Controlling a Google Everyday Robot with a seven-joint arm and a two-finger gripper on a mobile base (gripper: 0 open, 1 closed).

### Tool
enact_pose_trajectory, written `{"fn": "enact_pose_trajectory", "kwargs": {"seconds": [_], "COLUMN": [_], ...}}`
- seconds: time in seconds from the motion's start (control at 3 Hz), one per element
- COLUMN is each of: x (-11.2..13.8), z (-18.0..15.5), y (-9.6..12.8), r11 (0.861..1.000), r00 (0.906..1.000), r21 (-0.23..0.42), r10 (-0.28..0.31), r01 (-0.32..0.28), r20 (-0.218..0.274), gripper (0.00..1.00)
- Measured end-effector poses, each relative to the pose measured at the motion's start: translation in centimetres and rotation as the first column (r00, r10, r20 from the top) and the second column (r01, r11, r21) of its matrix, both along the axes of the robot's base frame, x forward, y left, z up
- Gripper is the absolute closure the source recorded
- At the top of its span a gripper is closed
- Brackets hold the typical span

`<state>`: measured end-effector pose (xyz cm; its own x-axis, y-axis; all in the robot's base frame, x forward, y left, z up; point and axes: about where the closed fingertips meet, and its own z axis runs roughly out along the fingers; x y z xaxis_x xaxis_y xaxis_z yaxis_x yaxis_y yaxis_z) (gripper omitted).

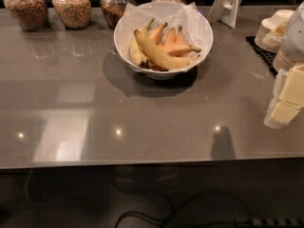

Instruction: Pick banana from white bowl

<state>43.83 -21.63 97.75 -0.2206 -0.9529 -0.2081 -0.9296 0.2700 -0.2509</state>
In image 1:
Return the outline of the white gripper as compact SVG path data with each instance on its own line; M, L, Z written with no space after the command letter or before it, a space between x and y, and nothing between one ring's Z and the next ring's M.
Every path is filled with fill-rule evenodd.
M304 64L290 70L281 69L275 77L273 99L264 124L273 129L287 126L304 107Z

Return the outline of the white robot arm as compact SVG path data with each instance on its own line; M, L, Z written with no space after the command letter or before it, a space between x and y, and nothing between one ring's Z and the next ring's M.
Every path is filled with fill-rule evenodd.
M273 60L277 72L264 124L279 129L304 108L304 3L291 15Z

